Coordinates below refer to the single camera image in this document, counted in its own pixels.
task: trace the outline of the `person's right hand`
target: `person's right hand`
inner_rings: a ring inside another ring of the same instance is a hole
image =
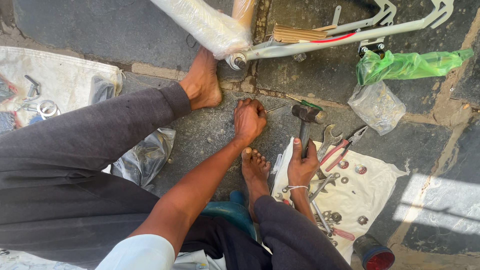
[[[317,173],[320,162],[317,159],[317,148],[311,139],[308,140],[307,157],[301,158],[301,141],[293,139],[293,154],[288,164],[288,185],[308,186],[310,180]]]
[[[235,123],[234,138],[250,144],[256,137],[262,133],[267,124],[266,110],[256,99],[246,98],[239,100],[237,107],[233,111],[233,121]]]

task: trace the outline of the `paint can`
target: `paint can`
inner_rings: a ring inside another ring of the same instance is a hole
[[[390,248],[379,243],[370,234],[358,237],[353,242],[353,250],[365,270],[387,270],[395,262],[395,255]]]

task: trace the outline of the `bicycle frame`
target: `bicycle frame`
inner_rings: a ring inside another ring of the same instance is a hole
[[[396,14],[396,7],[389,0],[375,0],[377,5],[379,5],[381,8],[380,12],[373,18],[345,25],[339,25],[337,28],[326,30],[327,36],[333,36],[336,34],[356,30],[353,33],[343,34],[322,40],[306,41],[294,44],[282,44],[275,41],[267,41],[251,47],[248,51],[235,52],[226,57],[225,61],[227,61],[227,63],[229,63],[230,67],[233,69],[240,70],[242,69],[240,67],[244,67],[245,63],[250,60],[290,56],[354,42],[360,42],[360,53],[362,50],[368,50],[369,45],[381,44],[386,36],[420,30],[428,26],[431,28],[436,28],[440,24],[444,23],[453,12],[454,0],[431,1],[435,6],[434,10],[425,18],[399,25],[393,25],[393,17]],[[334,25],[336,25],[338,22],[340,10],[341,7],[338,6],[334,15]],[[379,23],[380,25],[384,25],[383,27],[377,27],[366,31],[360,30],[361,28],[375,25],[379,21],[381,21]]]

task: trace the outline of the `bare foot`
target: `bare foot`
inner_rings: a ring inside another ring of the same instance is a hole
[[[179,82],[187,93],[192,110],[216,107],[222,101],[213,54],[200,46],[185,78]]]
[[[253,211],[253,204],[259,197],[270,195],[267,178],[271,163],[266,161],[265,157],[262,156],[258,150],[252,150],[250,147],[247,147],[242,151],[241,158],[241,172],[247,183],[250,199],[248,211],[250,212],[252,220],[257,222],[257,217]]]

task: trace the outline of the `white sleeve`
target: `white sleeve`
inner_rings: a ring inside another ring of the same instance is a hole
[[[141,234],[118,243],[96,270],[170,270],[175,261],[172,244],[155,234]]]

